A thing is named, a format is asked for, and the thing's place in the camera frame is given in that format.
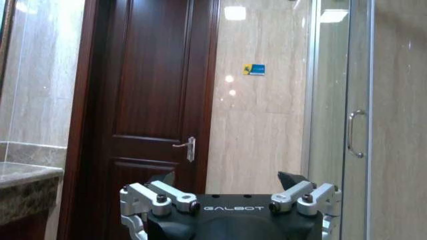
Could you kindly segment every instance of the bathroom counter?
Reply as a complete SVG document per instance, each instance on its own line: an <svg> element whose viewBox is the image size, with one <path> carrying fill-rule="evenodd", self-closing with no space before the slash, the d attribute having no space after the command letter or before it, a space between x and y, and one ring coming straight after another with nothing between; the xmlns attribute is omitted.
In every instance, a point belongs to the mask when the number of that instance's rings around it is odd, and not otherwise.
<svg viewBox="0 0 427 240"><path fill-rule="evenodd" d="M61 168L0 162L0 225L55 206Z"/></svg>

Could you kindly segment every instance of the door frame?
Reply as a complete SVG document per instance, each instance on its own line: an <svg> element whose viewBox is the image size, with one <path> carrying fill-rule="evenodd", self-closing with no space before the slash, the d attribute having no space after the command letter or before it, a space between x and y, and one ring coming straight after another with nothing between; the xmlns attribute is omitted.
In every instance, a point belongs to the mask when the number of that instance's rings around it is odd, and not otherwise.
<svg viewBox="0 0 427 240"><path fill-rule="evenodd" d="M71 124L68 136L68 148L65 156L65 171L63 179L63 192L60 203L60 215L57 236L59 240L71 240L71 225L75 212L75 198L77 182L81 173L81 152L85 140L85 128L88 124L88 103L93 88L91 88L92 68L96 43L96 30L107 22L99 19L104 14L101 9L103 0L85 0L81 24L81 36L79 57L76 66L76 78L73 88L73 100L71 111ZM216 66L216 49L219 38L219 21L220 21L220 0L211 0L211 18L208 29L208 59L205 71L205 94L203 108L203 124L200 126L197 161L196 161L196 193L204 193L207 185L209 137L211 137L211 116L215 87L215 66Z"/></svg>

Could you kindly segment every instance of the glass panel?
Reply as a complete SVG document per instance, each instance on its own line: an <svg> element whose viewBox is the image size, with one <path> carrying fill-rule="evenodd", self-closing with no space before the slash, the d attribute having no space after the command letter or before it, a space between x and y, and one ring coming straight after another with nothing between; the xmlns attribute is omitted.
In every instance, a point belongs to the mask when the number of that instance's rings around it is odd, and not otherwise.
<svg viewBox="0 0 427 240"><path fill-rule="evenodd" d="M368 112L368 0L351 3L347 116L356 110ZM363 153L357 158L345 151L343 168L341 239L363 240L365 235L367 189L367 115L353 119L352 147Z"/></svg>
<svg viewBox="0 0 427 240"><path fill-rule="evenodd" d="M343 189L335 240L363 240L365 235L367 159L347 150L345 128L348 114L368 108L367 11L367 0L317 1L308 177ZM352 147L364 155L367 126L365 115L356 116Z"/></svg>
<svg viewBox="0 0 427 240"><path fill-rule="evenodd" d="M349 1L317 1L308 177L341 187Z"/></svg>

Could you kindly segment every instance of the wall tile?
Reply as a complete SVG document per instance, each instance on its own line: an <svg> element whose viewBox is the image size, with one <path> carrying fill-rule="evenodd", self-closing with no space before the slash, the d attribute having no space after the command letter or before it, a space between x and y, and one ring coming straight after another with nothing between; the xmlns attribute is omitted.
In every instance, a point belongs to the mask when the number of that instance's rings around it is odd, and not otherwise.
<svg viewBox="0 0 427 240"><path fill-rule="evenodd" d="M389 6L401 3L393 0ZM377 3L371 239L423 240L427 236L427 208L420 207L427 198L427 16L388 9Z"/></svg>
<svg viewBox="0 0 427 240"><path fill-rule="evenodd" d="M384 11L400 14L412 14L427 16L427 1L426 0L375 0L376 11Z"/></svg>
<svg viewBox="0 0 427 240"><path fill-rule="evenodd" d="M67 146L83 3L21 3L27 22L19 46L23 54L9 136L13 142Z"/></svg>
<svg viewBox="0 0 427 240"><path fill-rule="evenodd" d="M245 20L225 19L232 6ZM277 171L300 172L309 1L220 8L207 192L271 193ZM265 76L244 76L244 64L265 64Z"/></svg>
<svg viewBox="0 0 427 240"><path fill-rule="evenodd" d="M4 70L3 89L0 91L0 141L9 140L9 129L12 120L13 100L19 80L19 69L21 62L21 45L24 39L27 15L21 11L15 11L12 33L7 54Z"/></svg>
<svg viewBox="0 0 427 240"><path fill-rule="evenodd" d="M301 117L225 111L212 117L208 193L271 193L277 171L300 171Z"/></svg>
<svg viewBox="0 0 427 240"><path fill-rule="evenodd" d="M43 145L9 142L7 161L56 168L65 167L67 149Z"/></svg>

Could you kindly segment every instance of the mirror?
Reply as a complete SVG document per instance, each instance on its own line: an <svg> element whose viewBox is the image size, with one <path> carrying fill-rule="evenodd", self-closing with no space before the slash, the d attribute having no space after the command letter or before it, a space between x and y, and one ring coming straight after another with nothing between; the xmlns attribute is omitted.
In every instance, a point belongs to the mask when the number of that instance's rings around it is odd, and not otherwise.
<svg viewBox="0 0 427 240"><path fill-rule="evenodd" d="M4 73L8 58L9 39L15 14L16 0L0 0L0 92L4 83Z"/></svg>

